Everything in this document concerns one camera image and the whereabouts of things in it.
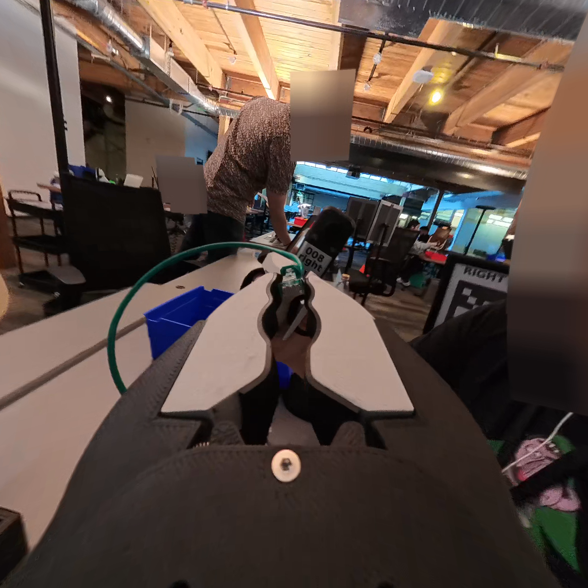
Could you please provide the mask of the spiral silver ceiling duct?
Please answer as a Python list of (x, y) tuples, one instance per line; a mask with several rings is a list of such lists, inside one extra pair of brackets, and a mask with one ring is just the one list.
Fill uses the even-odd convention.
[(171, 91), (188, 100), (192, 105), (212, 116), (236, 119), (239, 112), (223, 107), (205, 96), (188, 73), (152, 40), (141, 36), (122, 18), (107, 1), (69, 1), (95, 18), (108, 31), (117, 35), (143, 68), (163, 82)]

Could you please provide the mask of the pink green printed cloth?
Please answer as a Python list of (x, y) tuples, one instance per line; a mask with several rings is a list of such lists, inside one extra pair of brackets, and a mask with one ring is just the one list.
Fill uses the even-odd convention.
[(517, 445), (489, 445), (520, 523), (559, 584), (587, 587), (587, 417), (540, 416)]

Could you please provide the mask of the blue plastic bin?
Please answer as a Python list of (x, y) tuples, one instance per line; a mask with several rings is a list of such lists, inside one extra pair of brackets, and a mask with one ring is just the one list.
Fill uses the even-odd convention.
[[(277, 331), (276, 312), (283, 301), (281, 277), (271, 287), (274, 301), (263, 315), (263, 326), (270, 339)], [(162, 356), (191, 329), (203, 327), (210, 314), (235, 293), (198, 287), (159, 305), (145, 314), (153, 359)]]

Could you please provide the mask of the black-framed marker tag sign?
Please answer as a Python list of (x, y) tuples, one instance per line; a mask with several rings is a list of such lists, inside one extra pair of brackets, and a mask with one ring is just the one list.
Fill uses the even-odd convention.
[(477, 307), (506, 298), (510, 265), (465, 254), (450, 253), (422, 334)]

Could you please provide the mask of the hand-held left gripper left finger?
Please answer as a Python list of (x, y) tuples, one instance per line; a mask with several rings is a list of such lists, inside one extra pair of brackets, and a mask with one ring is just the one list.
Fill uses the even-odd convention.
[(247, 393), (270, 373), (270, 336), (263, 315), (274, 297), (266, 273), (214, 310), (164, 402), (163, 414), (204, 413), (235, 393)]

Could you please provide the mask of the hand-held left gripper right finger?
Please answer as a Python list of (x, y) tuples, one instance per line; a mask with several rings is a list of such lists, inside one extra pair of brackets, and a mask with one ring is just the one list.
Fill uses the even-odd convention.
[(308, 275), (316, 329), (306, 378), (359, 415), (413, 415), (415, 408), (371, 314), (336, 287)]

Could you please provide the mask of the black mesh office chair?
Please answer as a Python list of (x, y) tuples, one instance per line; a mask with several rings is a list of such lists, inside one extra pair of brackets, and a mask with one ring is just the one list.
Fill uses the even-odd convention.
[(363, 271), (349, 269), (349, 291), (354, 299), (361, 297), (362, 307), (370, 296), (390, 298), (394, 295), (396, 280), (418, 234), (411, 229), (396, 228), (387, 246), (377, 245), (371, 251)]
[(82, 291), (128, 288), (171, 256), (157, 189), (69, 175), (61, 190), (67, 254)]

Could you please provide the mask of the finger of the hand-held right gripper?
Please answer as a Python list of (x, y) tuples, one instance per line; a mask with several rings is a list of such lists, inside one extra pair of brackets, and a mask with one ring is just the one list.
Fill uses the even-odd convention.
[(294, 254), (289, 252), (262, 252), (259, 255), (259, 263), (264, 275), (284, 275), (289, 268), (296, 276), (301, 275), (301, 263)]
[(302, 326), (302, 322), (306, 319), (307, 308), (303, 299), (294, 299), (286, 313), (286, 332), (284, 333), (282, 340), (288, 340), (292, 334), (299, 334), (301, 336), (307, 336), (307, 330)]

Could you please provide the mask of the black vertical pole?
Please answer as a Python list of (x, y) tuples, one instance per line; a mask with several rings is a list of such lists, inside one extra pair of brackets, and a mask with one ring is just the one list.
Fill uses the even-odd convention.
[(66, 184), (65, 178), (70, 175), (70, 169), (66, 140), (66, 122), (63, 112), (61, 81), (59, 77), (56, 51), (54, 15), (50, 1), (40, 1), (40, 19), (42, 23), (43, 45), (45, 49), (56, 160), (60, 178), (60, 187), (63, 189)]

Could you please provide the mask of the black utility cart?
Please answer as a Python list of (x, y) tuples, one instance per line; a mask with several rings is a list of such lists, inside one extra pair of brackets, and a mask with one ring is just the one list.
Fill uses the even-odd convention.
[[(5, 197), (11, 221), (11, 241), (14, 246), (19, 289), (30, 289), (42, 293), (55, 293), (58, 290), (58, 277), (51, 270), (61, 270), (64, 258), (68, 255), (63, 229), (62, 204), (51, 196), (44, 201), (38, 192), (13, 189)], [(38, 225), (36, 233), (24, 233), (19, 222), (34, 221)], [(23, 252), (41, 254), (44, 267), (26, 271)]]

